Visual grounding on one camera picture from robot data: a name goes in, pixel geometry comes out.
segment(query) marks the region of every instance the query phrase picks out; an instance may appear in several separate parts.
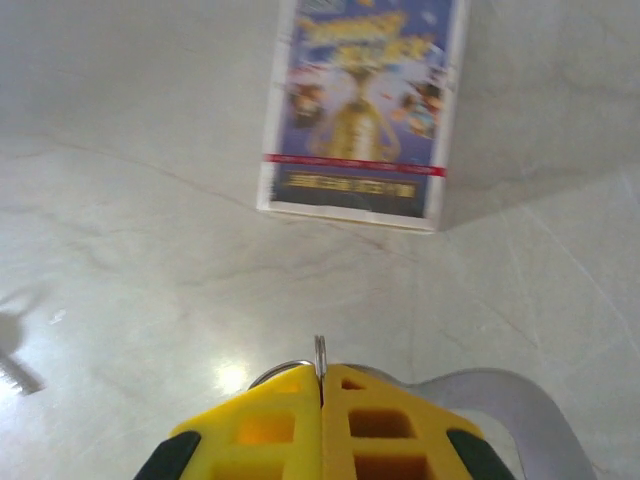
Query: gold trophy figure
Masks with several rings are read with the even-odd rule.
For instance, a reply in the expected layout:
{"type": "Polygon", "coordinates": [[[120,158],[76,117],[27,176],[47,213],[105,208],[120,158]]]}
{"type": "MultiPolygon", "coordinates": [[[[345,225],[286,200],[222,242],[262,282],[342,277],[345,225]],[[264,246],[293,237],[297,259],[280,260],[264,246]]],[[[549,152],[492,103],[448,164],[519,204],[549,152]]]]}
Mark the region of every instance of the gold trophy figure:
{"type": "Polygon", "coordinates": [[[376,106],[367,100],[367,88],[382,68],[356,65],[342,69],[353,78],[356,95],[316,127],[309,150],[319,157],[393,163],[400,154],[398,137],[376,106]],[[388,143],[383,141],[383,134],[388,143]]]}

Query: metal ring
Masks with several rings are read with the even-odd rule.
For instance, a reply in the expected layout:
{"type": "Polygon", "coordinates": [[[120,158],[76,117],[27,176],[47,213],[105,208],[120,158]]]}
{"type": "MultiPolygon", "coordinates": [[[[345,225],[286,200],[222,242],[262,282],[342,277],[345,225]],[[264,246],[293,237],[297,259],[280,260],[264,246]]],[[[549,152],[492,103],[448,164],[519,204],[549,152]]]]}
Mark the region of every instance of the metal ring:
{"type": "Polygon", "coordinates": [[[313,365],[309,360],[291,360],[289,362],[281,363],[280,365],[276,365],[273,368],[270,368],[258,378],[256,378],[251,385],[249,385],[248,390],[257,387],[258,385],[262,385],[267,380],[272,379],[276,375],[280,375],[281,373],[286,372],[287,370],[291,370],[292,368],[299,367],[301,365],[313,365]]]}
{"type": "Polygon", "coordinates": [[[316,335],[315,336],[315,346],[316,346],[316,375],[318,376],[318,381],[322,384],[324,380],[324,376],[327,373],[327,347],[325,345],[324,336],[316,335]]]}

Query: red stripe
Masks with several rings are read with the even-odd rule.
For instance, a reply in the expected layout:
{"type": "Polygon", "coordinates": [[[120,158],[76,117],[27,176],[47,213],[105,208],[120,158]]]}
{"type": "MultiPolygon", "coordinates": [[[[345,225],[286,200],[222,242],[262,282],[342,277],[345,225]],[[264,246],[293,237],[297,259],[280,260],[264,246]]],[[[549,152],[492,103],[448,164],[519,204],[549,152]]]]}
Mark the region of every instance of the red stripe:
{"type": "Polygon", "coordinates": [[[363,160],[341,160],[328,157],[303,157],[299,155],[265,155],[268,162],[288,163],[291,165],[315,165],[321,167],[356,168],[360,170],[376,170],[379,172],[410,173],[414,175],[427,175],[430,177],[446,177],[447,169],[444,167],[425,167],[423,165],[408,165],[406,163],[381,163],[365,162],[363,160]]]}

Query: cover illustration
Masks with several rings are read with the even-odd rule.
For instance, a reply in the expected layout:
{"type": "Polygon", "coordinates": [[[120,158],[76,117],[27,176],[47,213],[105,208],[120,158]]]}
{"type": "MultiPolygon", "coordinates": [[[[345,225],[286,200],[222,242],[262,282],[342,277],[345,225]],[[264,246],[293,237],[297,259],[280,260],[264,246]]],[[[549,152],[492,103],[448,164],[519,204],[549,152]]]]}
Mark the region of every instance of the cover illustration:
{"type": "Polygon", "coordinates": [[[446,173],[446,155],[435,152],[451,95],[455,7],[297,2],[275,150],[265,159],[275,165],[271,202],[427,215],[432,180],[446,173]]]}

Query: cartoon character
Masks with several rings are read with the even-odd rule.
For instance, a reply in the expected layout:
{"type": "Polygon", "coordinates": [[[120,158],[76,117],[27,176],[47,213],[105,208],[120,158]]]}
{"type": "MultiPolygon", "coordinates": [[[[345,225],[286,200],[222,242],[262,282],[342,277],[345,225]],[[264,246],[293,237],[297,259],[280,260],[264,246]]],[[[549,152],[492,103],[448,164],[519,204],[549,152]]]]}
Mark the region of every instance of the cartoon character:
{"type": "Polygon", "coordinates": [[[318,157],[395,162],[401,149],[398,137],[367,94],[382,67],[358,65],[342,70],[351,77],[355,95],[312,131],[309,151],[318,157]]]}
{"type": "Polygon", "coordinates": [[[408,82],[417,95],[405,94],[400,107],[393,112],[393,120],[406,120],[409,130],[415,135],[433,138],[436,128],[440,124],[440,110],[442,109],[442,91],[431,83],[408,82]]]}
{"type": "Polygon", "coordinates": [[[317,84],[298,84],[290,94],[294,128],[312,128],[324,117],[324,88],[317,84]]]}

